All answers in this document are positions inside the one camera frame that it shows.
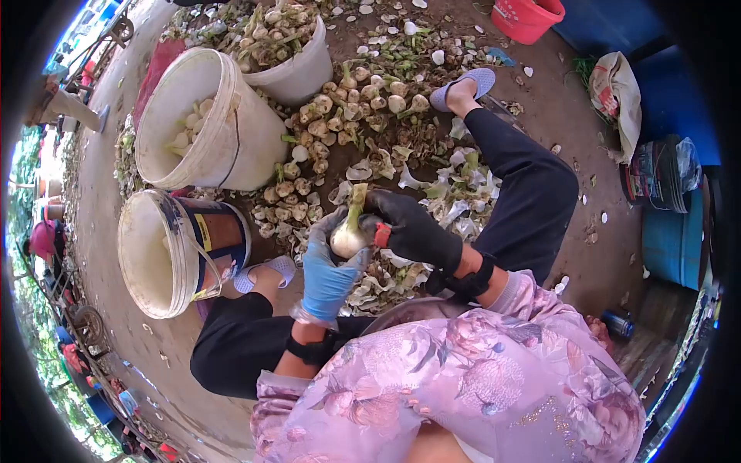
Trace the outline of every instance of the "bucket handle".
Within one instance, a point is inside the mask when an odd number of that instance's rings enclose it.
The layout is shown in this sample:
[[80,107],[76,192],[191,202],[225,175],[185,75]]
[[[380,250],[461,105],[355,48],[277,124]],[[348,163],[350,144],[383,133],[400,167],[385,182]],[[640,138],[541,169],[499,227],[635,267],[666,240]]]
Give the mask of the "bucket handle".
[[213,261],[211,256],[208,255],[206,250],[203,249],[203,247],[200,244],[198,244],[198,242],[195,239],[193,239],[192,236],[189,236],[189,235],[186,235],[186,236],[188,240],[190,241],[190,244],[196,248],[196,250],[198,251],[198,254],[203,256],[203,259],[206,260],[206,264],[208,264],[214,276],[216,277],[216,281],[219,283],[219,289],[216,292],[214,292],[214,290],[206,290],[205,292],[196,293],[195,295],[193,295],[193,300],[195,301],[196,299],[208,299],[210,297],[220,296],[222,294],[222,289],[224,287],[224,284],[222,283],[222,276],[219,274],[219,269],[216,267],[216,263]]
[[219,186],[217,188],[221,188],[225,181],[229,178],[231,175],[231,171],[234,170],[234,164],[236,164],[236,159],[239,156],[239,116],[237,115],[236,107],[232,108],[232,111],[234,111],[234,132],[236,133],[236,150],[234,150],[234,158],[232,159],[232,164],[229,166],[229,171],[227,172],[227,175],[224,177],[223,180],[219,182]]

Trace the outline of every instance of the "floral pattern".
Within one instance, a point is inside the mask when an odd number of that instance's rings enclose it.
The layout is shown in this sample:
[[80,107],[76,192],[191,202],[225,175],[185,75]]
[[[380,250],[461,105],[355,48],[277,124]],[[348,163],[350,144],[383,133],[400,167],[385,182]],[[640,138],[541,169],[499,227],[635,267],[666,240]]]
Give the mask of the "floral pattern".
[[311,382],[263,372],[258,455],[402,462],[432,419],[497,461],[523,449],[541,462],[631,461],[645,412],[581,315],[528,271],[511,273],[500,299],[354,339]]

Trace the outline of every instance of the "hand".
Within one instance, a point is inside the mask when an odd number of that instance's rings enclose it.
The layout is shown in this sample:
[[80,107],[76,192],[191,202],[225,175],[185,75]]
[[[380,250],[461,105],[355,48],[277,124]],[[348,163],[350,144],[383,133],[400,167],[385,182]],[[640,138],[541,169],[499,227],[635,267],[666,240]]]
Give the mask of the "hand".
[[456,271],[463,241],[445,231],[414,198],[387,190],[370,190],[365,212],[391,225],[388,246],[394,254],[415,262],[427,262],[446,273]]
[[304,254],[302,306],[323,322],[337,318],[353,284],[371,260],[371,249],[364,247],[339,267],[332,262],[327,237],[347,215],[346,206],[338,207],[309,229],[309,245]]

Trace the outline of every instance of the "lavender slipper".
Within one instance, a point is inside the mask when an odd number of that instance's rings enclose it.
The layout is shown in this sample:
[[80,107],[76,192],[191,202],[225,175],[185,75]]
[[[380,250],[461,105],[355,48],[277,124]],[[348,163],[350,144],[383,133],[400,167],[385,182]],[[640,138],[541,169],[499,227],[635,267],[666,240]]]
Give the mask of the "lavender slipper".
[[432,107],[443,113],[449,113],[451,109],[445,104],[445,97],[448,95],[448,89],[452,84],[460,82],[463,79],[473,79],[476,81],[476,95],[473,99],[477,100],[491,90],[494,86],[494,81],[496,81],[496,76],[494,75],[494,71],[488,67],[472,69],[456,80],[449,82],[444,87],[432,92],[432,95],[430,95],[430,104],[432,104]]
[[293,276],[296,274],[296,264],[293,263],[293,259],[288,256],[278,256],[273,260],[243,268],[242,271],[239,272],[239,275],[234,278],[234,288],[240,293],[249,293],[255,286],[255,283],[250,280],[249,277],[250,270],[261,265],[272,268],[283,275],[283,282],[278,286],[278,288],[287,287],[288,283],[290,283]]

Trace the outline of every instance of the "foot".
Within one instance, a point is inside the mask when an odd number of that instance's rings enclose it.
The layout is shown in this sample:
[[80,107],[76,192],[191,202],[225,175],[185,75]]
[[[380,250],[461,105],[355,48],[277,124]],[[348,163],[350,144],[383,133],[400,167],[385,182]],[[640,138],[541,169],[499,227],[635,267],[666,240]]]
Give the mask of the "foot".
[[279,271],[273,270],[265,265],[259,265],[258,267],[250,269],[247,278],[250,279],[252,284],[256,284],[258,280],[261,283],[275,284],[277,287],[285,283],[285,278],[283,278],[283,275],[281,275]]
[[110,113],[110,106],[106,104],[103,111],[98,114],[98,120],[100,121],[98,133],[102,133],[103,130],[105,130],[105,123],[108,121],[108,113]]
[[473,98],[476,96],[478,84],[473,79],[463,79],[452,84],[445,95],[445,104],[461,119],[468,111],[481,107]]

